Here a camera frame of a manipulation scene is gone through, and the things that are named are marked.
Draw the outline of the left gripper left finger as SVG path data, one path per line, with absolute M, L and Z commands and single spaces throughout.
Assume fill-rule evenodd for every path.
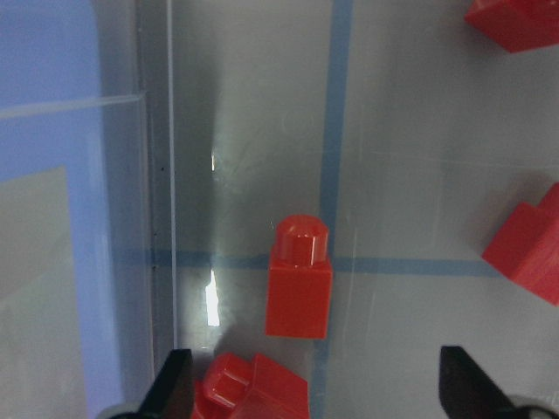
M 194 407 L 193 357 L 189 349 L 169 352 L 162 369 L 131 418 L 187 419 Z

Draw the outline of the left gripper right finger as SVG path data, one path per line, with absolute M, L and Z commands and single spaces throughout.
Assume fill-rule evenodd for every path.
M 460 346 L 439 353 L 438 398 L 448 418 L 514 418 L 516 407 Z

